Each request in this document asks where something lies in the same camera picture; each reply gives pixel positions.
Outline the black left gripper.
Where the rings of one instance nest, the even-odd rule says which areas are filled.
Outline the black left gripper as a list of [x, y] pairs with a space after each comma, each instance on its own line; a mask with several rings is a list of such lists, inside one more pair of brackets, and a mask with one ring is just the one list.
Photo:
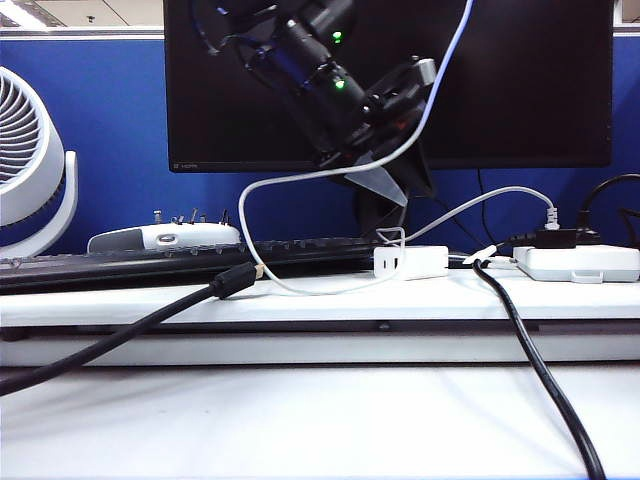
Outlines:
[[[299, 123], [317, 150], [315, 164], [343, 165], [383, 141], [384, 129], [424, 100], [436, 74], [433, 59], [413, 56], [364, 90], [339, 64], [321, 65], [299, 87]], [[399, 206], [433, 197], [431, 171], [417, 147], [344, 178]]]

